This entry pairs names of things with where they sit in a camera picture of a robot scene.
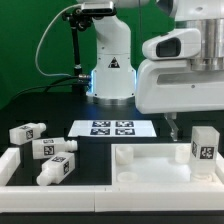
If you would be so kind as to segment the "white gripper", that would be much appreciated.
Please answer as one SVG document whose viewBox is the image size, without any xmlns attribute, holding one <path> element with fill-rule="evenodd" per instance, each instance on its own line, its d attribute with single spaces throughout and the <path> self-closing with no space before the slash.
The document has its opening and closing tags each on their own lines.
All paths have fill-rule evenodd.
<svg viewBox="0 0 224 224">
<path fill-rule="evenodd" d="M 177 141 L 176 112 L 224 109 L 224 71 L 192 71 L 188 60 L 146 59 L 138 69 L 135 104 L 143 114 L 166 113 Z"/>
</svg>

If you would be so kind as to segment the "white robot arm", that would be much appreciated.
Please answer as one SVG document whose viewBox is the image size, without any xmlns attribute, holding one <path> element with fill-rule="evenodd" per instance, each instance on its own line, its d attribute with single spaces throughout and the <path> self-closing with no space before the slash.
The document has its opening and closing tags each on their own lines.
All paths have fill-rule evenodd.
<svg viewBox="0 0 224 224">
<path fill-rule="evenodd" d="M 149 1 L 77 0 L 97 33 L 87 96 L 103 104 L 134 98 L 141 113 L 164 114 L 176 138 L 178 112 L 224 109 L 224 0 L 156 0 L 175 28 L 143 43 L 145 60 L 134 71 L 130 29 L 112 12 Z"/>
</svg>

